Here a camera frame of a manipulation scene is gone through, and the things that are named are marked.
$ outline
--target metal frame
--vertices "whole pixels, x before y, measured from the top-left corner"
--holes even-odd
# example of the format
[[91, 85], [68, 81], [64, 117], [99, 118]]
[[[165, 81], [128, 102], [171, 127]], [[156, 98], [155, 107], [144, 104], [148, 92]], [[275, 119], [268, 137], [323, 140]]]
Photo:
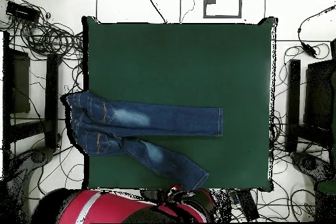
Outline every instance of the metal frame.
[[207, 0], [203, 0], [203, 18], [242, 18], [242, 3], [243, 0], [239, 0], [238, 15], [207, 15]]

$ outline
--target cable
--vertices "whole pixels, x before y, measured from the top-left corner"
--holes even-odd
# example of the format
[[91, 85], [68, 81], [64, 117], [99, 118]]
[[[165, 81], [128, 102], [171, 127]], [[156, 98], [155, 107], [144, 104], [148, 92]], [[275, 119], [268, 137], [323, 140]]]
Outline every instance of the cable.
[[195, 7], [195, 0], [192, 0], [193, 2], [194, 2], [194, 5], [192, 6], [192, 8], [191, 9], [189, 9], [189, 11], [187, 11], [186, 13], [184, 13], [184, 16], [183, 16], [183, 18], [182, 18], [182, 20], [181, 20], [181, 22], [180, 23], [182, 23], [183, 22], [183, 20], [184, 20], [184, 17], [190, 12], [190, 11], [193, 11], [194, 10], [194, 7]]
[[73, 168], [76, 167], [76, 166], [79, 166], [79, 165], [84, 166], [84, 164], [75, 164], [74, 166], [72, 166], [72, 168], [69, 170], [69, 173], [66, 175], [66, 181], [67, 181], [68, 179], [70, 179], [70, 180], [72, 180], [72, 181], [82, 181], [82, 180], [84, 180], [84, 179], [74, 180], [74, 179], [72, 179], [72, 178], [69, 177], [69, 174], [70, 174], [70, 172], [73, 170]]
[[[66, 157], [63, 159], [63, 161], [62, 161], [61, 163], [63, 163], [64, 160], [69, 156], [70, 152], [72, 151], [72, 148], [73, 148], [73, 147], [71, 147], [71, 150], [69, 151], [69, 153], [66, 155]], [[44, 182], [44, 181], [45, 181], [51, 174], [53, 174], [53, 173], [56, 171], [56, 169], [59, 168], [59, 167], [60, 167], [60, 164], [58, 164], [58, 165], [51, 171], [51, 173], [49, 173], [49, 175], [46, 176], [46, 178], [44, 178], [39, 184], [41, 184], [42, 182]], [[33, 191], [34, 189], [36, 189], [36, 188], [37, 188], [37, 186], [34, 187], [34, 188], [29, 192], [29, 194], [32, 193], [32, 191]]]
[[317, 13], [317, 14], [314, 14], [314, 15], [312, 15], [312, 16], [309, 16], [308, 18], [306, 18], [306, 19], [303, 20], [303, 22], [302, 22], [301, 25], [299, 26], [299, 29], [297, 29], [297, 36], [298, 36], [299, 41], [301, 42], [302, 48], [303, 48], [303, 50], [304, 50], [304, 52], [305, 52], [306, 54], [308, 54], [308, 55], [310, 55], [310, 56], [316, 58], [316, 51], [314, 50], [314, 48], [311, 47], [309, 44], [304, 43], [303, 41], [301, 41], [300, 33], [301, 33], [301, 27], [302, 27], [303, 23], [305, 23], [306, 21], [308, 21], [309, 19], [311, 19], [311, 18], [313, 18], [313, 17], [315, 17], [315, 16], [319, 16], [319, 15], [321, 15], [323, 12], [324, 12], [324, 13], [327, 13], [327, 12], [329, 12], [329, 11], [332, 11], [332, 10], [335, 9], [335, 7], [336, 7], [336, 5], [334, 5], [334, 6], [332, 6], [332, 7], [328, 7], [327, 9], [325, 9], [325, 10], [323, 10], [323, 11]]
[[161, 16], [162, 20], [167, 23], [167, 21], [164, 19], [164, 17], [162, 16], [162, 14], [159, 12], [158, 8], [154, 5], [153, 1], [150, 0], [150, 2], [152, 3], [153, 7], [155, 8], [155, 10], [157, 11], [157, 13]]
[[42, 193], [43, 195], [45, 195], [45, 193], [42, 191], [41, 187], [39, 186], [41, 178], [43, 176], [43, 172], [44, 172], [44, 166], [41, 167], [41, 175], [39, 176], [39, 180], [37, 181], [37, 188], [39, 189], [40, 193]]

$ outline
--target green table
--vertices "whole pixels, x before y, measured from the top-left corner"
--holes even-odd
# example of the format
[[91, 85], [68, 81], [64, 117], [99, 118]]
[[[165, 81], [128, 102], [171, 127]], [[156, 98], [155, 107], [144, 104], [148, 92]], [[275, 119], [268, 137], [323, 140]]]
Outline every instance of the green table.
[[[181, 152], [208, 170], [206, 188], [268, 188], [274, 21], [100, 24], [83, 18], [89, 91], [108, 100], [223, 107], [223, 137], [141, 138]], [[128, 156], [92, 156], [85, 166], [89, 188], [174, 184]]]

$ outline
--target floor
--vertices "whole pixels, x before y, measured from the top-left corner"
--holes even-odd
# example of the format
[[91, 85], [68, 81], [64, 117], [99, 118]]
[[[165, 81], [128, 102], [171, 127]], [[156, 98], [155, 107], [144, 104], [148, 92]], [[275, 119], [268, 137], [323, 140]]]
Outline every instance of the floor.
[[[43, 7], [51, 14], [49, 22], [61, 23], [77, 34], [82, 31], [81, 17], [95, 16], [101, 22], [152, 22], [162, 23], [162, 18], [153, 8], [149, 0], [26, 0], [34, 5]], [[243, 14], [240, 20], [236, 19], [203, 19], [203, 0], [153, 0], [160, 10], [162, 16], [166, 21], [178, 23], [186, 22], [243, 22], [256, 24], [262, 18], [274, 16], [279, 19], [276, 32], [276, 97], [275, 109], [276, 116], [282, 117], [284, 122], [285, 116], [285, 100], [286, 93], [281, 93], [286, 90], [286, 84], [282, 83], [285, 79], [285, 69], [282, 69], [284, 62], [290, 58], [298, 58], [301, 60], [301, 82], [305, 81], [305, 68], [314, 62], [312, 58], [303, 54], [295, 56], [299, 50], [296, 47], [300, 43], [297, 37], [297, 28], [300, 23], [309, 16], [316, 14], [327, 7], [335, 4], [335, 0], [243, 0]], [[8, 17], [5, 15], [6, 1], [0, 0], [0, 20], [7, 21]], [[336, 38], [336, 11], [324, 13], [305, 22], [302, 26], [301, 39], [309, 41], [311, 46], [315, 45], [320, 48], [320, 57], [330, 59], [331, 54], [328, 53], [329, 42]], [[15, 39], [16, 49], [20, 49], [20, 38]], [[72, 60], [67, 61], [67, 65], [74, 67], [78, 64], [76, 56], [71, 56]], [[64, 94], [68, 92], [69, 87], [74, 83], [72, 79], [72, 70], [66, 64], [60, 65], [60, 79], [59, 79], [59, 93]], [[30, 83], [39, 82], [40, 85], [31, 85], [30, 98], [35, 103], [37, 111], [41, 117], [44, 116], [44, 90], [45, 87], [46, 68], [44, 60], [36, 60], [31, 62]], [[305, 85], [301, 85], [301, 94], [304, 96]], [[301, 119], [303, 116], [303, 106], [301, 106]], [[64, 107], [59, 103], [59, 133], [64, 129]], [[29, 114], [16, 114], [16, 123], [26, 122], [27, 120], [36, 119], [34, 109]], [[12, 151], [17, 154], [23, 152], [34, 143], [42, 145], [43, 135], [36, 135], [29, 139], [18, 141], [12, 145]], [[67, 135], [62, 136], [62, 149], [71, 146]], [[298, 148], [304, 149], [306, 144], [304, 141], [299, 144]], [[309, 150], [320, 154], [318, 150], [323, 150], [317, 146], [310, 147]], [[273, 167], [274, 190], [272, 192], [260, 192], [254, 190], [253, 196], [258, 204], [261, 218], [258, 221], [312, 221], [311, 209], [314, 209], [314, 197], [305, 191], [298, 191], [293, 195], [293, 202], [295, 206], [293, 210], [288, 206], [289, 196], [299, 189], [312, 190], [312, 183], [310, 179], [296, 171], [290, 164], [290, 158], [279, 150], [275, 152], [276, 159]], [[322, 158], [327, 160], [325, 152], [322, 151]], [[43, 176], [41, 178], [41, 190], [46, 193], [60, 187], [67, 187], [69, 189], [81, 188], [81, 180], [83, 179], [83, 156], [77, 149], [72, 148], [61, 153], [55, 157], [52, 162], [47, 164], [44, 168]], [[37, 189], [37, 180], [41, 176], [41, 169], [35, 171], [30, 183], [30, 207], [34, 209], [38, 202], [38, 198], [42, 194]], [[138, 194], [137, 190], [128, 191], [130, 193]], [[244, 216], [239, 209], [234, 208], [234, 217], [232, 222], [244, 222]]]

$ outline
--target blue denim jeans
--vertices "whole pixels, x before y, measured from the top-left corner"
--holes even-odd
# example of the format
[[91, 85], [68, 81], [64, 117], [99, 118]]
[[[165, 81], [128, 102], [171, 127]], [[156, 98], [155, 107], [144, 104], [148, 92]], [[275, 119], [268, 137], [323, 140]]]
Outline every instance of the blue denim jeans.
[[139, 135], [222, 136], [222, 108], [107, 101], [88, 91], [68, 95], [76, 143], [90, 156], [128, 155], [186, 190], [202, 187], [209, 172], [185, 155]]

